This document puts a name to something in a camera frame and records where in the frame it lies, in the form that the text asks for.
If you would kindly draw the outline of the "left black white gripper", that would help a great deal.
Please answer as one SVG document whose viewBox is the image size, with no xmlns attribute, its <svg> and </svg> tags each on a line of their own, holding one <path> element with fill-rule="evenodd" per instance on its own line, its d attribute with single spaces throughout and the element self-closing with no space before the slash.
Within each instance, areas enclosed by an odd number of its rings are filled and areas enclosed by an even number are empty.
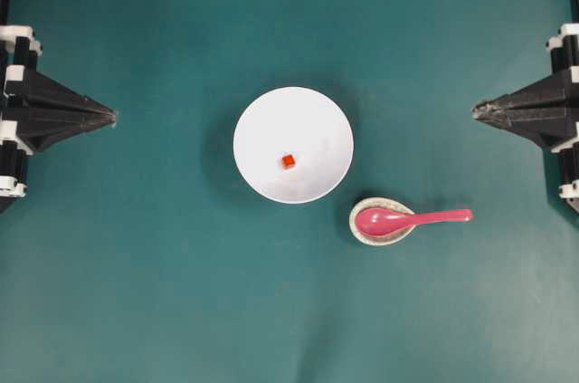
<svg viewBox="0 0 579 383">
<path fill-rule="evenodd" d="M 35 71 L 42 54 L 32 27 L 1 26 L 1 213 L 26 196 L 33 153 L 116 124 L 114 110 Z M 15 98 L 53 109 L 8 109 Z"/>
</svg>

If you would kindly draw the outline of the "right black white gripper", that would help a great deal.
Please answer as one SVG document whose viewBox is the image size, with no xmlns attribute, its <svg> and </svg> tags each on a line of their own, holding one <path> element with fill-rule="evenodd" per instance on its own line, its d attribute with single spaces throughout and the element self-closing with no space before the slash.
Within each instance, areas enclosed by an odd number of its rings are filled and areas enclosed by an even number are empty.
<svg viewBox="0 0 579 383">
<path fill-rule="evenodd" d="M 546 49 L 553 74 L 480 102 L 472 115 L 556 154 L 559 197 L 578 212 L 578 24 L 563 24 Z"/>
</svg>

